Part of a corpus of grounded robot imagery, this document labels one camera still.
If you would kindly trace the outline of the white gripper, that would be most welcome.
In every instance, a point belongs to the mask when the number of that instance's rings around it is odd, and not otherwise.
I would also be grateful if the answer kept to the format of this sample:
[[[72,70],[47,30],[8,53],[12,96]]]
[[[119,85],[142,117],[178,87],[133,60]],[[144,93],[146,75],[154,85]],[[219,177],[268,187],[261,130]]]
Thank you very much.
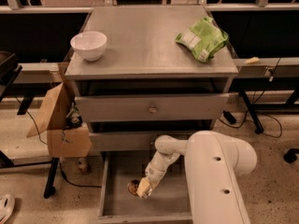
[[[140,198],[148,198],[159,182],[164,178],[166,171],[179,158],[178,153],[163,154],[156,152],[149,162],[145,176],[140,180],[136,194]]]

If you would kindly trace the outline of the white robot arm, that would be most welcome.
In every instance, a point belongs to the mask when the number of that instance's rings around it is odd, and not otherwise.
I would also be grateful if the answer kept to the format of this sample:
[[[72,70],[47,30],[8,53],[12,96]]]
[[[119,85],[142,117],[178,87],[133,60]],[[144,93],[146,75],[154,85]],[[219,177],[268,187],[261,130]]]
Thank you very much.
[[[155,147],[137,196],[149,197],[168,167],[183,157],[193,224],[250,224],[236,180],[257,164],[256,152],[248,142],[201,131],[187,140],[161,135]]]

